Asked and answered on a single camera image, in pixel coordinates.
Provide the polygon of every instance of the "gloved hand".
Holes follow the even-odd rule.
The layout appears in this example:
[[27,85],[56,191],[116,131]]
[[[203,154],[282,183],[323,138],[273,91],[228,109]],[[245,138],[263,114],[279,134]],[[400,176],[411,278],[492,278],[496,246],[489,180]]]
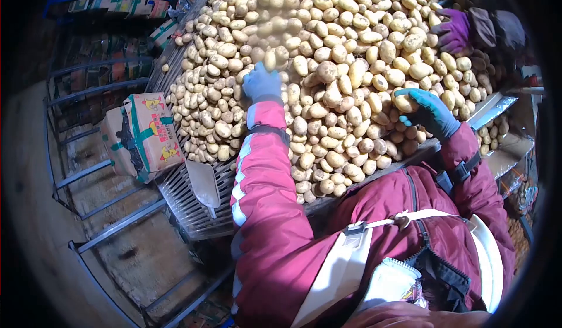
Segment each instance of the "gloved hand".
[[244,76],[242,88],[252,105],[262,101],[275,101],[283,106],[281,99],[281,79],[277,71],[268,73],[262,62]]
[[437,14],[446,16],[449,22],[443,22],[431,27],[431,32],[439,36],[437,46],[443,52],[456,54],[470,44],[470,24],[467,14],[462,11],[442,9]]
[[421,124],[439,141],[449,139],[459,129],[460,122],[453,117],[443,101],[432,93],[422,89],[409,88],[397,90],[394,95],[408,95],[420,106],[418,111],[409,114],[408,117],[405,115],[398,117],[406,127]]

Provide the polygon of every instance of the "person's hand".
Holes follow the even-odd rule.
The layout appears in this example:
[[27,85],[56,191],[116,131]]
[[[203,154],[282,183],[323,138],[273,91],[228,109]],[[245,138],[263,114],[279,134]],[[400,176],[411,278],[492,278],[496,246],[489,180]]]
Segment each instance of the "person's hand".
[[431,311],[407,302],[386,302],[364,310],[342,328],[477,328],[490,316],[485,311]]
[[470,24],[467,14],[462,11],[452,9],[442,9],[436,11],[438,15],[443,15],[450,19],[431,27],[431,32],[439,36],[437,46],[443,52],[456,54],[470,44],[469,33]]
[[408,95],[420,106],[415,113],[398,117],[406,127],[421,124],[440,141],[449,139],[459,129],[459,121],[434,94],[422,89],[410,88],[397,90],[394,95]]
[[244,76],[242,88],[246,96],[256,104],[262,101],[275,101],[283,106],[281,99],[281,79],[277,71],[268,73],[262,62]]

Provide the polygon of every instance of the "blue glove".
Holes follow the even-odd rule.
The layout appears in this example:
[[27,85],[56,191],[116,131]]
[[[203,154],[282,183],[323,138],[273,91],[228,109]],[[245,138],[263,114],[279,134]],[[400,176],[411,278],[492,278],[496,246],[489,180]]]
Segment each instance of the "blue glove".
[[459,129],[460,122],[453,117],[443,101],[432,93],[410,88],[397,90],[394,95],[408,95],[420,106],[417,112],[409,114],[408,117],[405,115],[398,117],[406,127],[421,124],[439,141],[449,139]]
[[281,99],[281,79],[277,71],[268,73],[262,62],[244,76],[242,88],[252,105],[263,101],[275,101],[283,106]]

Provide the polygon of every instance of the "banana box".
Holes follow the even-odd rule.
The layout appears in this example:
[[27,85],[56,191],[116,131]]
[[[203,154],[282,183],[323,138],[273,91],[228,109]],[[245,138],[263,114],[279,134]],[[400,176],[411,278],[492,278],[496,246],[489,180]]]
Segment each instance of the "banana box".
[[148,184],[165,170],[186,161],[164,93],[132,94],[107,112],[102,140],[119,176]]

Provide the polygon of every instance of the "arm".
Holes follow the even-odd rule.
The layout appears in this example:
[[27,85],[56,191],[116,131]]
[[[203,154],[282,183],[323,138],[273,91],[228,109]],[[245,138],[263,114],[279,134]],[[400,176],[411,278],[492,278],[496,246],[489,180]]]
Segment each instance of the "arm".
[[[263,69],[260,64],[257,71]],[[297,204],[288,148],[275,132],[259,132],[260,126],[279,129],[283,134],[286,128],[280,81],[263,73],[250,73],[244,78],[244,91],[255,103],[248,110],[249,135],[238,156],[230,199],[237,231],[231,246],[237,260],[233,313],[237,323],[246,327],[266,324],[267,319],[282,321],[279,316],[292,304],[289,298],[299,283],[298,272],[304,270],[289,262],[298,257],[297,249],[313,240],[310,224]],[[267,85],[260,85],[260,80]],[[273,97],[272,86],[277,87],[278,100]],[[304,289],[302,300],[308,289]],[[296,303],[296,310],[301,303]]]
[[[452,171],[461,162],[467,163],[478,152],[478,141],[467,123],[454,119],[445,104],[435,95],[420,89],[397,90],[395,96],[408,95],[418,103],[418,111],[410,117],[402,115],[399,120],[405,126],[414,123],[424,125],[441,143],[441,155],[445,169]],[[488,226],[496,239],[503,263],[503,293],[509,289],[513,279],[515,250],[508,233],[507,212],[503,200],[497,193],[496,183],[486,161],[480,161],[470,175],[453,187],[453,201],[461,217],[476,214]]]
[[[478,151],[478,142],[472,129],[466,123],[446,141],[441,143],[441,156],[446,170],[454,170],[461,162],[467,162]],[[481,161],[470,176],[453,188],[453,201],[460,216],[470,218],[476,214],[490,229],[503,263],[503,294],[509,290],[515,266],[515,249],[509,236],[507,212],[503,209],[503,199],[485,160]]]
[[517,16],[511,12],[495,10],[488,12],[472,7],[468,12],[459,10],[438,10],[439,15],[449,18],[431,27],[439,35],[441,51],[456,54],[463,51],[470,42],[486,47],[497,48],[505,54],[517,56],[525,47],[525,31]]

